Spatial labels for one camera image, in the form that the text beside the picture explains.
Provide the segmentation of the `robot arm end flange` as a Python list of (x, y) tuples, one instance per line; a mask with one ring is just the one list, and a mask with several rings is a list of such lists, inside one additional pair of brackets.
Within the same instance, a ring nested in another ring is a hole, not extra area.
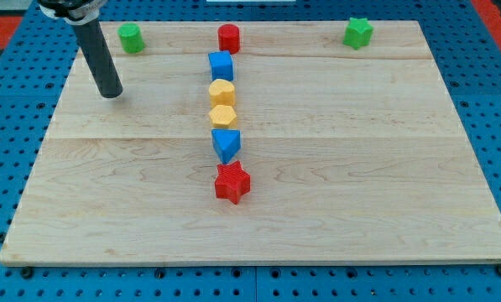
[(37, 0), (41, 12), (48, 18), (62, 18), (69, 25), (79, 26), (99, 17), (107, 0)]

